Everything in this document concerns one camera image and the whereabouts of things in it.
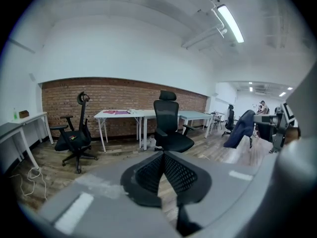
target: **cable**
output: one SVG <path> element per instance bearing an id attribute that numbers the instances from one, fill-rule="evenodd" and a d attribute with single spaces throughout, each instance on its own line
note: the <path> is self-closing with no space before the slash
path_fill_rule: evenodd
<path id="1" fill-rule="evenodd" d="M 42 181 L 44 182 L 44 185 L 45 185 L 45 192 L 44 192 L 44 198 L 46 199 L 47 201 L 47 198 L 46 198 L 46 182 L 44 181 L 44 178 L 43 178 L 43 174 L 41 172 L 41 169 L 39 169 L 39 174 L 37 176 L 34 176 L 34 177 L 31 177 L 31 171 L 35 169 L 35 168 L 31 168 L 30 171 L 28 172 L 28 176 L 27 176 L 27 180 L 31 181 L 33 183 L 33 189 L 32 189 L 32 192 L 31 193 L 28 193 L 28 194 L 24 194 L 24 191 L 22 189 L 22 184 L 23 184 L 23 179 L 22 179 L 22 176 L 20 174 L 17 174 L 17 175 L 14 175 L 14 176 L 10 176 L 8 178 L 11 178 L 11 177 L 17 177 L 17 176 L 20 176 L 21 177 L 21 185 L 20 185 L 20 189 L 22 191 L 22 194 L 24 196 L 28 196 L 28 195 L 31 195 L 33 192 L 34 192 L 34 188 L 35 188 L 35 181 L 31 180 L 31 179 L 34 179 L 36 177 L 39 177 L 40 175 L 42 176 Z"/>

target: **light fixture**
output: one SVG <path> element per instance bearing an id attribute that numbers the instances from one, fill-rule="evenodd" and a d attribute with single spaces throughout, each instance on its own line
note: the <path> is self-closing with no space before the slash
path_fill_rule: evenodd
<path id="1" fill-rule="evenodd" d="M 238 43 L 244 42 L 242 34 L 240 32 L 240 29 L 239 29 L 236 21 L 234 20 L 233 16 L 231 15 L 230 11 L 228 10 L 227 6 L 225 6 L 225 5 L 219 6 L 218 7 L 218 11 L 223 16 L 225 21 L 227 21 L 227 23 L 230 26 L 234 36 L 237 39 L 237 42 Z"/>

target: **red brick wall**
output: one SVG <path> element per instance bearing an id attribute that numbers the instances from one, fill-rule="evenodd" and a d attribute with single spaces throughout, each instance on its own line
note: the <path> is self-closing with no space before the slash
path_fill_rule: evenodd
<path id="1" fill-rule="evenodd" d="M 81 91 L 85 91 L 90 97 L 85 111 L 85 118 L 89 120 L 88 128 L 92 137 L 100 137 L 98 123 L 94 119 L 98 112 L 103 109 L 153 109 L 153 101 L 159 99 L 160 90 L 175 92 L 180 110 L 205 111 L 207 97 L 204 95 L 157 84 L 112 78 L 72 78 L 43 83 L 43 111 L 48 112 L 50 126 L 67 123 L 60 116 L 74 116 L 71 120 L 77 129 L 81 105 L 76 98 Z M 201 124 L 201 120 L 196 120 L 193 125 Z M 108 137 L 136 134 L 134 118 L 107 119 L 106 125 Z M 148 133 L 154 132 L 155 128 L 156 120 L 148 120 Z M 59 131 L 52 131 L 52 136 L 59 136 Z"/>

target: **green bottle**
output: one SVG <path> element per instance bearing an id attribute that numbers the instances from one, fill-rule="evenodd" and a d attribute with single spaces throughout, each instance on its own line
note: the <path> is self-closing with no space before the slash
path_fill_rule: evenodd
<path id="1" fill-rule="evenodd" d="M 17 114 L 16 114 L 15 108 L 13 109 L 13 116 L 14 116 L 14 120 L 17 120 L 17 119 L 18 119 L 18 116 L 17 116 Z"/>

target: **white ceiling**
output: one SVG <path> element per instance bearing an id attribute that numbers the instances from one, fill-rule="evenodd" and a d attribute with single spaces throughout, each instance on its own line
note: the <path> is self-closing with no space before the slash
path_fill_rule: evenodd
<path id="1" fill-rule="evenodd" d="M 281 84 L 273 84 L 273 83 L 265 83 L 265 82 L 231 82 L 231 84 L 238 90 L 238 91 L 250 91 L 250 87 L 253 87 L 253 94 L 263 95 L 270 98 L 276 98 L 285 100 L 292 92 L 292 90 L 287 90 L 289 86 L 281 85 Z"/>
<path id="2" fill-rule="evenodd" d="M 316 59 L 315 38 L 289 0 L 39 0 L 57 21 L 78 16 L 107 15 L 138 19 L 178 35 L 183 46 L 198 49 L 216 68 L 257 63 L 269 56 Z M 217 13 L 225 4 L 235 18 L 244 43 L 237 43 Z M 228 31 L 222 37 L 218 29 Z"/>

